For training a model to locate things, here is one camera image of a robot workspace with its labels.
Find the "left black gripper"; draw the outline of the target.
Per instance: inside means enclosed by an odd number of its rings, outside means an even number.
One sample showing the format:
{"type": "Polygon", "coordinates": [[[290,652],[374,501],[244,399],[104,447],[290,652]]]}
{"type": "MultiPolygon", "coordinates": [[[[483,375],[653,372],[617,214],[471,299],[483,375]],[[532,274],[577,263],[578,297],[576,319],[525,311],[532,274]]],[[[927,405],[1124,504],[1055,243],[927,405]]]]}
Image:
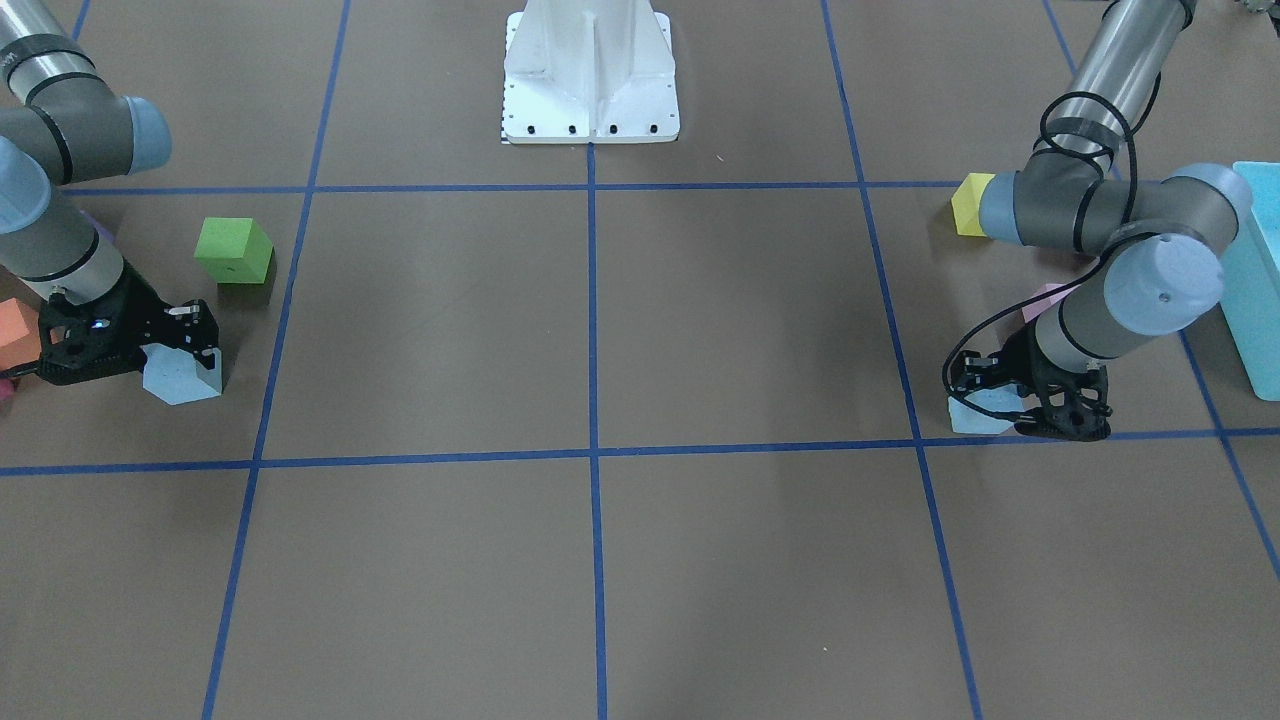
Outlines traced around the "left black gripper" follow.
{"type": "Polygon", "coordinates": [[[1023,397],[1010,386],[1025,386],[1043,413],[1108,413],[1108,377],[1103,366],[1068,368],[1041,347],[1039,327],[1024,325],[1005,342],[1000,354],[960,352],[950,363],[950,388],[963,395],[950,398],[954,421],[997,421],[1000,414],[1024,411],[1023,397]]]}

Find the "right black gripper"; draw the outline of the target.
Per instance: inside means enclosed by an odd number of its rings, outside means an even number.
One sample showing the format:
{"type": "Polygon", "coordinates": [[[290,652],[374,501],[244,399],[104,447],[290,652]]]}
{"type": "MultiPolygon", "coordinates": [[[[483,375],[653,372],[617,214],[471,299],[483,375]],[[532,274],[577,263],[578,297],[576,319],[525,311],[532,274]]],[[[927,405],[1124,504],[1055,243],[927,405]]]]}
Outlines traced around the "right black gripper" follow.
{"type": "Polygon", "coordinates": [[[52,293],[38,311],[38,331],[36,375],[54,386],[138,372],[150,345],[184,351],[207,370],[219,364],[219,325],[209,304],[165,304],[131,264],[90,302],[74,305],[64,293],[52,293]]]}

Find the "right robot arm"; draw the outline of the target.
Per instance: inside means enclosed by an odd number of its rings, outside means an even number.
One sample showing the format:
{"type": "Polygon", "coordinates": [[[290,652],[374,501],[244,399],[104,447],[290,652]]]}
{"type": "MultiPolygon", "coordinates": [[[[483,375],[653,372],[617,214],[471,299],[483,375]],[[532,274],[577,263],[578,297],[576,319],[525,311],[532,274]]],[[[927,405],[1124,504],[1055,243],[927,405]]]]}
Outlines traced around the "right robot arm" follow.
{"type": "Polygon", "coordinates": [[[54,386],[138,372],[166,404],[223,392],[209,305],[165,302],[67,184],[163,167],[172,135],[148,100],[115,94],[41,1],[3,4],[3,268],[40,296],[38,350],[3,372],[54,386]]]}

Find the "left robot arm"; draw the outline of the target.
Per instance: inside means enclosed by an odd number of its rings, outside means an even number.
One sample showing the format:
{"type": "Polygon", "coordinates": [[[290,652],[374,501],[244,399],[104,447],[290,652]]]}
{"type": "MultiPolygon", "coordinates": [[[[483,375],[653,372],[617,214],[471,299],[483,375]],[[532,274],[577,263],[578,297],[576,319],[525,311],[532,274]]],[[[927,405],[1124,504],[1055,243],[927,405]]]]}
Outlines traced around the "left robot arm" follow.
{"type": "Polygon", "coordinates": [[[1253,193],[1228,167],[1196,163],[1138,179],[1135,136],[1193,1],[1112,1],[1068,90],[1042,113],[1023,169],[978,196],[984,236],[1094,259],[1001,350],[957,342],[941,368],[947,396],[1024,436],[1108,437],[1108,364],[1183,331],[1224,293],[1220,261],[1253,193]]]}

